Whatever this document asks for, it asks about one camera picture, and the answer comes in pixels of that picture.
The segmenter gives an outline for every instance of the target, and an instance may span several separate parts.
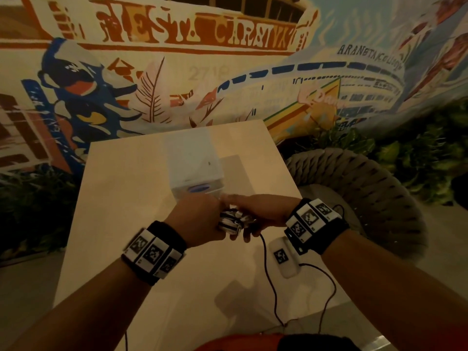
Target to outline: white floor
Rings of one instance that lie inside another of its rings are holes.
[[[468,299],[468,212],[460,206],[420,208],[429,227],[429,249],[418,266]],[[0,351],[51,308],[62,259],[62,253],[54,253],[0,269]],[[284,332],[315,333],[319,318],[291,322]],[[327,310],[322,329],[361,348],[380,335],[352,302]]]

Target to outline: white table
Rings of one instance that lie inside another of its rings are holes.
[[[226,192],[301,196],[262,121],[209,130]],[[163,220],[176,204],[161,150],[163,135],[92,143],[55,305],[114,261],[137,230]],[[263,235],[268,243],[283,234],[281,228],[269,228]],[[286,280],[269,251],[267,259],[284,322],[323,309],[333,288],[325,276],[307,269]],[[313,252],[301,261],[325,269]],[[128,329],[129,349],[191,351],[221,336],[266,330],[278,325],[273,304],[261,240],[211,242],[190,249],[151,290]],[[337,304],[334,298],[329,307]],[[117,349],[125,349],[123,342]]]

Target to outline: painted wall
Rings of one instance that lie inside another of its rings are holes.
[[[250,119],[273,139],[465,93],[468,0],[0,0],[0,170]]]

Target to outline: white box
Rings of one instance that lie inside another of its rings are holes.
[[[169,186],[176,200],[189,192],[219,197],[224,173],[207,128],[168,132],[164,146]]]

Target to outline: left hand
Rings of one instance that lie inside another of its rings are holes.
[[[190,193],[175,205],[164,221],[193,248],[214,240],[223,240],[226,233],[219,230],[219,214],[226,205],[205,193]]]

